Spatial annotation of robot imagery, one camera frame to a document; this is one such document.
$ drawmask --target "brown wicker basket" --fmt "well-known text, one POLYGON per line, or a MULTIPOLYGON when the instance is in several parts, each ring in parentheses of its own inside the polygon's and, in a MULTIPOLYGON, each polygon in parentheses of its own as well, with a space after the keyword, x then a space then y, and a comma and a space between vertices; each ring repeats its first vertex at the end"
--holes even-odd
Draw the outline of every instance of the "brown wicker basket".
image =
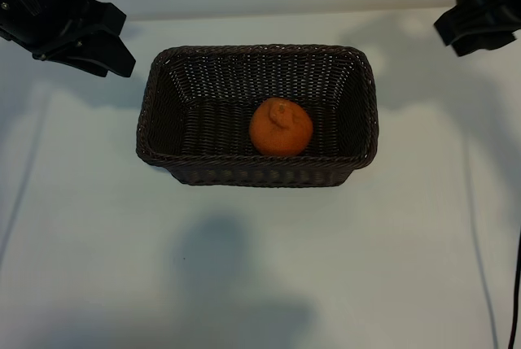
POLYGON ((190 185, 335 186, 371 163, 379 133, 366 56, 345 46, 183 46, 151 67, 138 156, 190 185), (299 156, 256 152, 250 119, 267 98, 301 105, 313 138, 299 156))

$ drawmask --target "mandarin orange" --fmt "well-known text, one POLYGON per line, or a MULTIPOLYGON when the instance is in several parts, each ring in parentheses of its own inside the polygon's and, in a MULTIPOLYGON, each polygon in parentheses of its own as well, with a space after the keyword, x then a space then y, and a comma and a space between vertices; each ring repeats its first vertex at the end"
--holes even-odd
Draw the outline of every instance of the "mandarin orange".
POLYGON ((253 146, 263 155, 296 156, 309 144, 313 122, 302 107, 283 98, 269 98, 250 123, 253 146))

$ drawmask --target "black robotic arm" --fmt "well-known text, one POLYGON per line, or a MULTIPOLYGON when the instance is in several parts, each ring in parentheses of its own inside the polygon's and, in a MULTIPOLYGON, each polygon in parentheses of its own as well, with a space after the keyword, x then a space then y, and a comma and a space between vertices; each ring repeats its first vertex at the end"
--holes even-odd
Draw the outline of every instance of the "black robotic arm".
POLYGON ((135 59, 119 38, 126 15, 95 0, 0 0, 0 37, 38 60, 97 76, 128 77, 135 59))
POLYGON ((521 28, 521 0, 456 0, 436 21, 445 45, 458 56, 479 49, 495 50, 515 40, 521 28))

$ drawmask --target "basket rim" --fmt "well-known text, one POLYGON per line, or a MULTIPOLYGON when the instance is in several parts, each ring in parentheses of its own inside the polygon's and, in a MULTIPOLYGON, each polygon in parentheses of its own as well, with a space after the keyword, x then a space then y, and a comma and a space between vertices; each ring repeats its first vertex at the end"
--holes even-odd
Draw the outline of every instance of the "basket rim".
POLYGON ((375 155, 378 145, 379 123, 376 111, 376 94, 373 73, 366 55, 351 46, 327 46, 318 44, 309 45, 291 45, 291 44, 268 44, 255 46, 178 46, 169 48, 159 53, 151 65, 150 75, 148 77, 147 86, 143 96, 142 110, 138 120, 138 144, 136 152, 142 160, 150 165, 161 167, 170 166, 216 166, 216 165, 278 165, 281 166, 302 166, 311 165, 311 167, 320 168, 327 166, 328 168, 346 168, 353 169, 364 168, 369 165, 375 155), (328 55, 349 55, 355 56, 364 64, 364 74, 366 82, 369 86, 368 101, 366 111, 370 111, 369 133, 364 145, 364 150, 360 155, 354 156, 266 156, 266 155, 171 155, 161 154, 151 149, 147 136, 150 130, 149 124, 146 122, 147 116, 150 114, 152 104, 155 99, 153 87, 157 86, 157 78, 159 73, 155 73, 164 66, 163 60, 174 55, 258 55, 279 52, 281 55, 295 54, 328 54, 328 55))

